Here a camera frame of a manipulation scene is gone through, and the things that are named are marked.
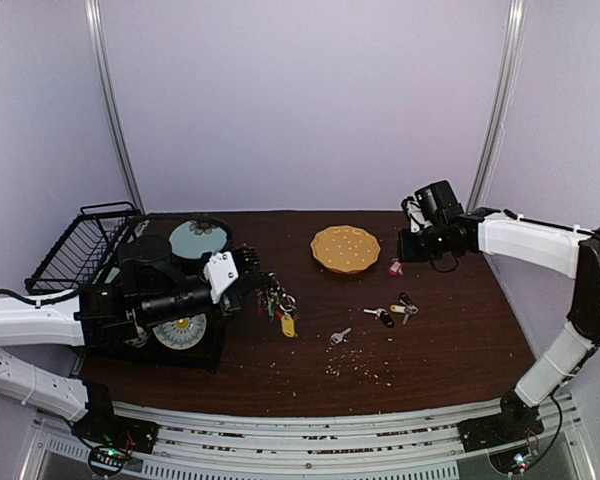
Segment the keyring bundle with coloured tags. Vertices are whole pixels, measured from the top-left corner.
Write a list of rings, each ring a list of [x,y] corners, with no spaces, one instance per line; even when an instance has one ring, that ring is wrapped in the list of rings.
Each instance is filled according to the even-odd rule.
[[[257,313],[271,322],[277,321],[282,335],[289,339],[297,337],[296,299],[281,286],[269,286],[258,290]]]

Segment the keys with red tag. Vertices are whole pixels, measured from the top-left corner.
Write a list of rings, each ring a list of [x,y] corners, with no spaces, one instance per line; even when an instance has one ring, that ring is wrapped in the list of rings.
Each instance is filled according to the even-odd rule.
[[[402,276],[403,275],[403,262],[398,258],[394,258],[389,267],[389,274],[391,276]]]

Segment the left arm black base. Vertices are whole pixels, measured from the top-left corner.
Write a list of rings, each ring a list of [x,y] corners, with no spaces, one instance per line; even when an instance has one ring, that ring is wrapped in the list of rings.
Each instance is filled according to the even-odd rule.
[[[85,389],[86,413],[70,422],[70,429],[90,452],[89,467],[98,475],[107,468],[120,473],[135,461],[134,453],[151,454],[157,441],[159,425],[152,421],[118,415],[114,411],[106,386],[79,381]]]

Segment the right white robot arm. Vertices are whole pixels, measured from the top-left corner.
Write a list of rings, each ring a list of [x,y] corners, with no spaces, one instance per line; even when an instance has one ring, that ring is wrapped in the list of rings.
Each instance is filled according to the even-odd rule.
[[[510,442],[539,423],[539,406],[574,378],[600,344],[600,227],[542,222],[509,210],[403,207],[402,263],[436,264],[445,255],[483,256],[535,355],[532,366],[490,417],[468,420],[467,436],[494,433]]]

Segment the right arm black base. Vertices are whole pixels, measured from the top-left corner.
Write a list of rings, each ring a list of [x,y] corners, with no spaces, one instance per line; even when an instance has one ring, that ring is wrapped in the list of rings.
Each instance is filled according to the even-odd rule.
[[[520,400],[513,390],[507,392],[499,403],[500,411],[493,415],[461,421],[457,428],[466,453],[501,447],[525,441],[525,447],[516,447],[490,454],[492,467],[508,477],[523,475],[538,465],[556,443],[564,422],[563,410],[556,398],[558,388],[549,399],[558,413],[558,425],[549,443],[540,448],[539,435],[545,432],[539,407],[530,407]]]

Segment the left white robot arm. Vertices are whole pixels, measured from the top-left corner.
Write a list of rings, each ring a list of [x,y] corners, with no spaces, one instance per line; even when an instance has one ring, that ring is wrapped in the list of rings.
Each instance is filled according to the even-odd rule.
[[[0,289],[0,394],[84,424],[103,444],[124,433],[106,387],[7,360],[6,348],[139,348],[158,326],[208,313],[230,318],[246,294],[276,284],[248,246],[205,253],[193,274],[173,262],[170,242],[156,235],[119,245],[116,256],[119,273],[111,283],[38,296]]]

